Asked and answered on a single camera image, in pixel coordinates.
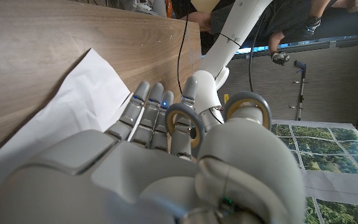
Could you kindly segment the person's grey gloved hand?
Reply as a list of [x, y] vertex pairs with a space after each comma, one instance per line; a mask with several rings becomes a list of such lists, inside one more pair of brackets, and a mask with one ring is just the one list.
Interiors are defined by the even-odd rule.
[[285, 52], [274, 51], [270, 55], [272, 62], [284, 66], [290, 59], [290, 56]]

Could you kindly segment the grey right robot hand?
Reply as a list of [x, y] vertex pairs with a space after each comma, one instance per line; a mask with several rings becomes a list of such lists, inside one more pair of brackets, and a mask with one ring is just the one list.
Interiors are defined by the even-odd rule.
[[23, 162], [0, 185], [0, 223], [302, 223], [301, 172], [267, 102], [236, 93], [206, 133], [197, 86], [187, 79], [174, 103], [160, 83], [141, 82], [105, 132]]

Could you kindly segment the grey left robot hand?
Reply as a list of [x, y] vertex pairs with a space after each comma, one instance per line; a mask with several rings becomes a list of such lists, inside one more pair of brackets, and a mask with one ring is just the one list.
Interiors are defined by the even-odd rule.
[[221, 112], [215, 107], [202, 111], [200, 113], [200, 118], [204, 124], [206, 133], [213, 127], [224, 123]]

